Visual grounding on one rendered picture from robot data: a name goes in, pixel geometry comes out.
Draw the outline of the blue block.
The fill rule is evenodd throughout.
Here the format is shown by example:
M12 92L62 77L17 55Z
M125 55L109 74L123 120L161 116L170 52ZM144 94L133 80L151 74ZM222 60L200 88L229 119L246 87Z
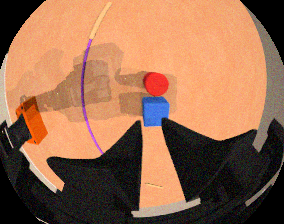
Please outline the blue block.
M162 117L169 119L170 103L165 97L142 96L143 127L161 127Z

